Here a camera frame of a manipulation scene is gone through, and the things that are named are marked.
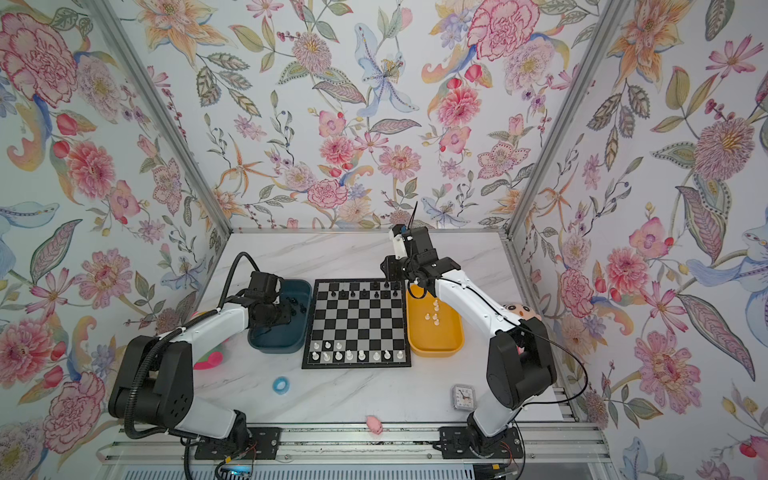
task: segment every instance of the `robotic arm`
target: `robotic arm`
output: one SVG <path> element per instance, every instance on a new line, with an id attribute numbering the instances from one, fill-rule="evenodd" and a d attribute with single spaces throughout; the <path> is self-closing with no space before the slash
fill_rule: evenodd
<path id="1" fill-rule="evenodd" d="M 447 303 L 490 338 L 485 378 L 491 392 L 467 418 L 470 445 L 482 455 L 503 438 L 523 402 L 557 380 L 547 330 L 539 318 L 524 318 L 495 302 L 455 261 L 439 258 L 426 227 L 395 225 L 389 235 L 395 255 L 381 264 L 387 279 L 422 287 L 424 295 Z"/>

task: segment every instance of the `clock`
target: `clock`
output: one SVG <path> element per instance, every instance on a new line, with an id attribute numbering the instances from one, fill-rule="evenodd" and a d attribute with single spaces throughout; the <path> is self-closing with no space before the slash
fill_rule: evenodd
<path id="1" fill-rule="evenodd" d="M 454 385 L 451 389 L 453 408 L 471 412 L 475 409 L 475 389 L 469 385 Z"/>

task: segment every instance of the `clock face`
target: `clock face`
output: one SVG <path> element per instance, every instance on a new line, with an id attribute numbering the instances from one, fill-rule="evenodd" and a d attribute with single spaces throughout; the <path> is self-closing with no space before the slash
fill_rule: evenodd
<path id="1" fill-rule="evenodd" d="M 453 387 L 453 406 L 461 410 L 475 409 L 475 391 L 469 386 Z"/>

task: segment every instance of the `floral wallpaper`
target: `floral wallpaper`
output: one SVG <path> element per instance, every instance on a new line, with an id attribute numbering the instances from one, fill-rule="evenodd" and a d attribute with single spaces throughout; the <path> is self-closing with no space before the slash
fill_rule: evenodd
<path id="1" fill-rule="evenodd" d="M 96 471 L 125 346 L 190 315 L 226 240 L 146 110 L 79 2 L 0 2 L 3 480 Z"/>
<path id="2" fill-rule="evenodd" d="M 501 227 L 599 0 L 111 2 L 235 228 Z"/>
<path id="3" fill-rule="evenodd" d="M 633 0 L 514 236 L 627 480 L 768 478 L 765 18 Z"/>

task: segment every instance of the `blue tape roll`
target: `blue tape roll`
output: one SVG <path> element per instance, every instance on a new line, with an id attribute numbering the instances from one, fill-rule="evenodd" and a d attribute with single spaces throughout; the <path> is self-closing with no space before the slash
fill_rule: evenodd
<path id="1" fill-rule="evenodd" d="M 277 395 L 283 395 L 285 392 L 288 391 L 289 388 L 290 388 L 290 382 L 284 376 L 277 377 L 274 383 L 272 384 L 272 390 Z"/>

